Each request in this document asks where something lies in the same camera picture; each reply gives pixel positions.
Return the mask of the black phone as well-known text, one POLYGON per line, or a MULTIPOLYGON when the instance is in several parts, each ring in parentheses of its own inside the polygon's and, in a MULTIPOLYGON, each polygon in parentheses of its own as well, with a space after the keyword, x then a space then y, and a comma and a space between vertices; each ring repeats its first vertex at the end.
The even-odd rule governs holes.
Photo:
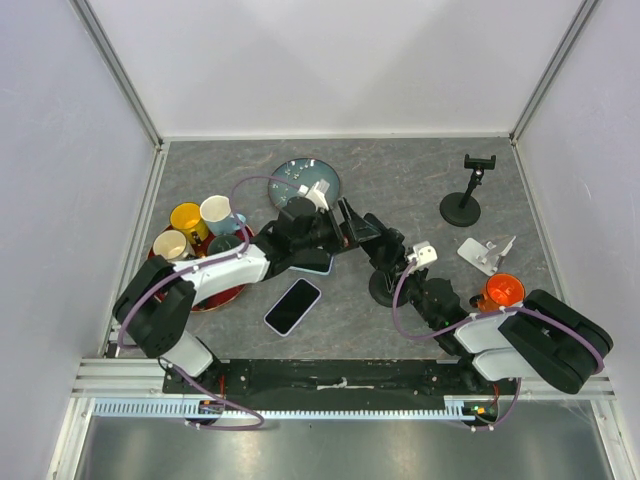
POLYGON ((364 220, 379 233, 375 239, 360 244, 369 256, 370 264, 383 272, 394 270, 405 256, 404 235, 397 229, 385 226, 372 213, 366 213, 364 220))

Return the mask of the light blue phone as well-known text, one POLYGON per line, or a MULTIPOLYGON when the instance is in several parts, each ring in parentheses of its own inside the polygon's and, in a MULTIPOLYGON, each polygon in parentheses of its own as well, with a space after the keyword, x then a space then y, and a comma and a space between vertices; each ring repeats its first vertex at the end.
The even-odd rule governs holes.
POLYGON ((313 250, 297 259, 290 270, 327 276, 333 267, 333 257, 324 250, 313 250))

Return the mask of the black phone stand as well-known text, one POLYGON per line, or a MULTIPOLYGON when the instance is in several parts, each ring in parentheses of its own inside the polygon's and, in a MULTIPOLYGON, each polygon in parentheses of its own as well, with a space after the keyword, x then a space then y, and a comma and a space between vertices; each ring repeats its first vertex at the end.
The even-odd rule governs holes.
POLYGON ((469 182, 464 192, 453 192, 446 195, 439 204, 442 218, 456 227, 474 225, 481 216, 481 206, 473 197, 473 191, 482 184, 486 170, 494 170, 497 156, 489 158, 464 156, 464 168, 471 171, 469 182))
POLYGON ((405 254, 400 251, 391 257, 378 256, 369 260, 374 272, 369 278, 369 294, 379 304, 392 307, 400 277, 407 266, 405 254))

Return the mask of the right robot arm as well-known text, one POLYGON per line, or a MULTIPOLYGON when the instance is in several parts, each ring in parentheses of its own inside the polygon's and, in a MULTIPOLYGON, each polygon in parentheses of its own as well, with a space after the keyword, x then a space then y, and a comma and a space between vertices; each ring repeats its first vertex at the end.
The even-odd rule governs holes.
POLYGON ((403 337, 435 340, 464 361, 458 381, 473 394, 503 379, 536 376, 573 395, 604 369, 614 347, 602 327, 544 290, 492 312, 470 313, 450 281, 428 279, 412 264, 398 275, 391 309, 403 337))

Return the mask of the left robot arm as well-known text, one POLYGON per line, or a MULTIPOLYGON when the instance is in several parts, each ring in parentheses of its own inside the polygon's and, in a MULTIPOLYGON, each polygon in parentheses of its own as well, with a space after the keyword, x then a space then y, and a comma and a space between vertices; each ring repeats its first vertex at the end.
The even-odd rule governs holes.
POLYGON ((186 330, 192 307, 380 237, 382 229, 372 215, 358 215, 344 199, 338 205, 341 221, 308 199, 292 199, 275 220, 229 251, 176 263, 159 255, 147 259, 113 307, 120 336, 129 336, 147 357, 162 358, 185 373, 185 382, 196 392, 211 392, 220 378, 218 360, 186 330))

